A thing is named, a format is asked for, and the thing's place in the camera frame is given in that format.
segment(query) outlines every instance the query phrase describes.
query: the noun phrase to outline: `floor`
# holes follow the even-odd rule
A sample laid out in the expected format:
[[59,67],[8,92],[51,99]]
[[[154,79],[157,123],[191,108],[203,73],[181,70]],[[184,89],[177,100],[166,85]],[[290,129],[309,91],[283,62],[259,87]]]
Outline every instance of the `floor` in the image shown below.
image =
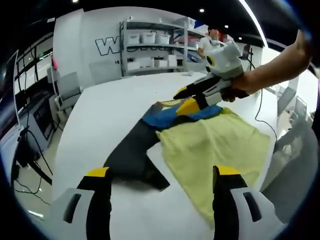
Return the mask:
[[[289,119],[290,115],[286,112],[284,112],[280,116],[277,127],[278,139],[283,136],[291,127]],[[49,148],[44,152],[44,157],[53,172],[55,171],[54,161],[61,136],[62,131],[60,129],[57,129],[52,137]],[[51,176],[42,157],[40,157],[40,159],[38,160],[38,164],[48,176]],[[31,191],[35,192],[39,187],[40,176],[32,168],[25,167],[20,169],[18,181],[19,183],[27,186]],[[44,202],[33,194],[26,193],[29,192],[28,189],[19,185],[16,181],[14,182],[14,188],[17,191],[21,191],[16,191],[15,195],[17,196],[17,199],[20,201],[23,208],[28,211],[30,217],[36,223],[41,223],[43,221],[43,218],[47,216],[50,211],[50,206],[48,204],[51,203],[52,186],[50,186],[44,180],[41,181],[39,192],[36,195],[42,198]]]

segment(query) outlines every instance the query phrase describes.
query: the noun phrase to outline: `person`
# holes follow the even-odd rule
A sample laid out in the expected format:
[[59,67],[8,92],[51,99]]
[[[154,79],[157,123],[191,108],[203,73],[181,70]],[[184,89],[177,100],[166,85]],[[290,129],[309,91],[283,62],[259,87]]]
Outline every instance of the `person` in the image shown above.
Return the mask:
[[295,42],[283,50],[279,56],[253,71],[247,71],[236,77],[231,81],[231,86],[250,95],[260,89],[294,79],[308,68],[312,55],[311,43],[299,30]]
[[218,37],[219,37],[218,30],[209,26],[207,36],[201,38],[199,45],[198,45],[197,51],[202,59],[205,58],[205,55],[204,55],[205,51],[210,51],[210,50],[220,48],[220,43],[219,43]]

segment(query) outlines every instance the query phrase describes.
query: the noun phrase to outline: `shelf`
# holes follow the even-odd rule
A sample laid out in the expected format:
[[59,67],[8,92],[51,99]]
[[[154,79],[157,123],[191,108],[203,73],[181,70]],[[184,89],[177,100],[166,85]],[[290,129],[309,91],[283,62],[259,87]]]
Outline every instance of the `shelf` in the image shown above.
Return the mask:
[[[133,44],[128,45],[127,48],[152,48],[152,47],[163,47],[163,48],[173,48],[173,49],[184,49],[185,47],[183,45],[175,45],[175,44],[157,44],[157,43],[139,43],[139,44]],[[187,47],[190,51],[197,51],[196,47]]]
[[138,72],[146,72],[146,71],[161,71],[161,70],[183,70],[183,66],[167,66],[167,67],[144,67],[144,68],[139,68],[139,69],[134,69],[134,70],[128,70],[128,74],[132,73],[138,73]]
[[[127,29],[152,29],[152,30],[162,30],[162,31],[179,31],[182,34],[184,33],[184,27],[179,25],[174,25],[170,23],[163,22],[148,22],[148,21],[127,21]],[[200,32],[197,32],[192,29],[188,29],[188,35],[196,38],[203,38],[206,35]]]

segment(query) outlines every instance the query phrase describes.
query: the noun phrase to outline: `ceiling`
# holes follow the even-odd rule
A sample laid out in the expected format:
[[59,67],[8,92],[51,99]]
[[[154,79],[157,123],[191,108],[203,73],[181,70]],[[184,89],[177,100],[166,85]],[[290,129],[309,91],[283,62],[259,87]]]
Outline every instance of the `ceiling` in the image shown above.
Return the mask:
[[[182,6],[178,3],[163,4],[160,1],[158,4],[155,1],[134,1],[134,5],[185,15],[216,27],[234,38],[242,37],[242,41],[239,42],[262,46],[259,32],[238,0],[212,0],[199,1],[199,3],[190,1],[190,6],[186,5],[186,1],[184,2]],[[267,39],[284,45],[289,45],[295,40],[296,25],[272,5],[270,0],[246,0],[246,2],[260,22]],[[90,11],[120,7],[119,4],[99,0],[79,0],[78,3],[72,3],[71,0],[28,0],[19,1],[19,3],[9,1],[6,4],[6,16],[0,15],[1,23],[5,23],[1,29],[1,40],[4,41],[4,44],[0,46],[0,63],[8,59],[17,48],[23,51],[43,35],[53,32],[55,23],[47,23],[48,18],[58,18],[80,8]],[[204,13],[199,12],[200,8],[205,10]]]

